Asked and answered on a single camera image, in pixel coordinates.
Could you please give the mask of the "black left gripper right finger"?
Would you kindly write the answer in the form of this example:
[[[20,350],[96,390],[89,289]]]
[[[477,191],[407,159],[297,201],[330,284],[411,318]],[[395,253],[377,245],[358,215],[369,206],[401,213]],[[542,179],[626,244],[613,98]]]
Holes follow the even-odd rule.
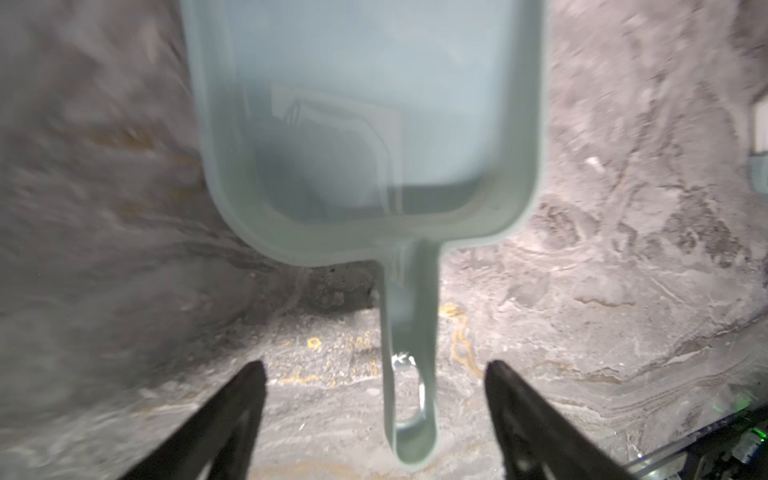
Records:
[[[485,393],[507,479],[631,479],[516,371],[487,365]]]

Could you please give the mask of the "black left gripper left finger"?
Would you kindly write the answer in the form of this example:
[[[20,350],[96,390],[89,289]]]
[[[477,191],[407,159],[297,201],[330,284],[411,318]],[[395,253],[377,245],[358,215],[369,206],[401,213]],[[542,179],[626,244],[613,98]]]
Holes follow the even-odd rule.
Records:
[[[266,400],[262,362],[246,364],[124,479],[245,479]]]

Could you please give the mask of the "teal dustpan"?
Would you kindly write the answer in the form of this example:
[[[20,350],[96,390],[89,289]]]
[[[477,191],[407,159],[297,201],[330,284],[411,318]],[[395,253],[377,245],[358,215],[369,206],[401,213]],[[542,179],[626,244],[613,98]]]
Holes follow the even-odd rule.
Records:
[[[418,469],[438,441],[440,258],[535,207],[545,1],[184,1],[205,181],[273,260],[377,263],[384,430]]]

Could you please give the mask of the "teal hand brush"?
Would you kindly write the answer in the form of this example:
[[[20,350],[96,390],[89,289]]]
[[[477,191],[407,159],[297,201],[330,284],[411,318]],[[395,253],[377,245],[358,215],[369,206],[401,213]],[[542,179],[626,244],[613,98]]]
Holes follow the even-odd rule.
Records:
[[[764,93],[752,107],[750,180],[753,189],[768,194],[768,98]]]

